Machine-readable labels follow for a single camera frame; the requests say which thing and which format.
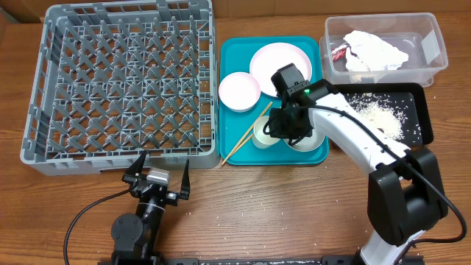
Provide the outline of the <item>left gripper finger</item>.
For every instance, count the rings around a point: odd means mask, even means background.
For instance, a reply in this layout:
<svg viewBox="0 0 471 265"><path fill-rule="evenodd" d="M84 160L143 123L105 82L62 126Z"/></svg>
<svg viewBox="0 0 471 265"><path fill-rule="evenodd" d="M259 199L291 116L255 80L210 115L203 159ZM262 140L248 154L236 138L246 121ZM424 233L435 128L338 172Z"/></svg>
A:
<svg viewBox="0 0 471 265"><path fill-rule="evenodd" d="M182 182L180 186L180 199L189 200L191 193L191 183L189 178L189 160L185 162Z"/></svg>
<svg viewBox="0 0 471 265"><path fill-rule="evenodd" d="M126 176L135 176L139 175L142 172L144 167L145 159L147 156L148 151L144 150L139 158L125 171Z"/></svg>

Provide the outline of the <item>grey bowl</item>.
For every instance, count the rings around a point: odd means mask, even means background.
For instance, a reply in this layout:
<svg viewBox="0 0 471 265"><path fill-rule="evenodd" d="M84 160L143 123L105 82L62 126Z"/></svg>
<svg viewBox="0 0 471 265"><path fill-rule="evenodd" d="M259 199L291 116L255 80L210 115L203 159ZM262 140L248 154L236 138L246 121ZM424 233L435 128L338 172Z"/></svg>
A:
<svg viewBox="0 0 471 265"><path fill-rule="evenodd" d="M313 151L317 149L318 147L320 147L321 144L324 142L325 134L319 134L315 129L313 129L311 132L312 132L312 135L310 137L304 137L300 142L298 142L297 144L293 146L290 146L288 144L289 142L288 139L284 139L284 142L289 148L297 152Z"/></svg>

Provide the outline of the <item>white paper cup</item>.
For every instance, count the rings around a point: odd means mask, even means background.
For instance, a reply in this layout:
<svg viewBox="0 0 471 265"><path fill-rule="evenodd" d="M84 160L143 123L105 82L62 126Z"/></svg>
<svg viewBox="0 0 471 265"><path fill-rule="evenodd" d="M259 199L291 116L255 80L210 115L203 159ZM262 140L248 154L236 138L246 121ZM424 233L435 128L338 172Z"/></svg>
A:
<svg viewBox="0 0 471 265"><path fill-rule="evenodd" d="M259 149L267 149L279 142L279 138L273 138L263 132L263 128L269 120L268 116L261 116L252 128L252 142Z"/></svg>

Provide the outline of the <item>red snack wrapper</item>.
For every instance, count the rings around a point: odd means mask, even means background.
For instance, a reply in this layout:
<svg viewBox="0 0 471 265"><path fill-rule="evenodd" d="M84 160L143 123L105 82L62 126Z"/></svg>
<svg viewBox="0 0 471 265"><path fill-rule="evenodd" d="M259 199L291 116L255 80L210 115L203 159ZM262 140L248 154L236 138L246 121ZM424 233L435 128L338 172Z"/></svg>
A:
<svg viewBox="0 0 471 265"><path fill-rule="evenodd" d="M347 49L350 47L348 43L343 43L342 45L338 46L331 50L332 61L336 62L345 57L347 53Z"/></svg>

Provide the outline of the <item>white rice pile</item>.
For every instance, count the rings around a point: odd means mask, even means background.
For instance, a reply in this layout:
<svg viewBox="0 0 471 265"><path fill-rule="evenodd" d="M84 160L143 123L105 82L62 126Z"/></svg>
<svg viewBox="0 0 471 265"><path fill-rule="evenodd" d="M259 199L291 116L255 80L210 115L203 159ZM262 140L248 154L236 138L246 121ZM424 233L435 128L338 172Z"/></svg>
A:
<svg viewBox="0 0 471 265"><path fill-rule="evenodd" d="M362 117L393 140L422 144L414 98L410 93L346 93L346 100Z"/></svg>

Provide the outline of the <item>white napkin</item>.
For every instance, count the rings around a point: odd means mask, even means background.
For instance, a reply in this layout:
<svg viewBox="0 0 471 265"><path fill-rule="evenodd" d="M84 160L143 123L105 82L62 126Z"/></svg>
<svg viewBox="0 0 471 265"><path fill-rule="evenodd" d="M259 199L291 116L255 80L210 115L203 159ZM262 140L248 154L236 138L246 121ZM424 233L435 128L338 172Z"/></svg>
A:
<svg viewBox="0 0 471 265"><path fill-rule="evenodd" d="M409 56L376 35L354 30L344 36L348 71L397 70Z"/></svg>

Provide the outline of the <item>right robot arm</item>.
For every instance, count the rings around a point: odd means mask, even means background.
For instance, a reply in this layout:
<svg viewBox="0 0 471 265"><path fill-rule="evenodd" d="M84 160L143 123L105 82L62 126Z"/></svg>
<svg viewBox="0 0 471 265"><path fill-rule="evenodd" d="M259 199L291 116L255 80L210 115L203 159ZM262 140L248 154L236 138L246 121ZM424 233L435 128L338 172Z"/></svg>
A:
<svg viewBox="0 0 471 265"><path fill-rule="evenodd" d="M368 176L367 213L374 233L356 262L402 263L422 234L448 213L435 155L385 135L350 106L337 86L325 79L310 83L292 63L278 69L271 82L282 103L271 109L265 134L291 146L323 134Z"/></svg>

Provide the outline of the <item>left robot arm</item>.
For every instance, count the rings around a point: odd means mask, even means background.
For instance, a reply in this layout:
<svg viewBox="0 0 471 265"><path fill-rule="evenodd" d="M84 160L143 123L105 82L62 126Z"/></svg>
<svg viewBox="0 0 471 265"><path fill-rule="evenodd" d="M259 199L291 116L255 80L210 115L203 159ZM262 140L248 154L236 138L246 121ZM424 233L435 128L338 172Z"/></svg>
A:
<svg viewBox="0 0 471 265"><path fill-rule="evenodd" d="M143 152L122 177L138 204L134 213L119 216L111 227L112 264L159 264L160 254L154 248L166 206L177 206L181 199L190 197L189 162L185 163L180 191L176 192L169 190L168 171L152 167L143 173L146 155Z"/></svg>

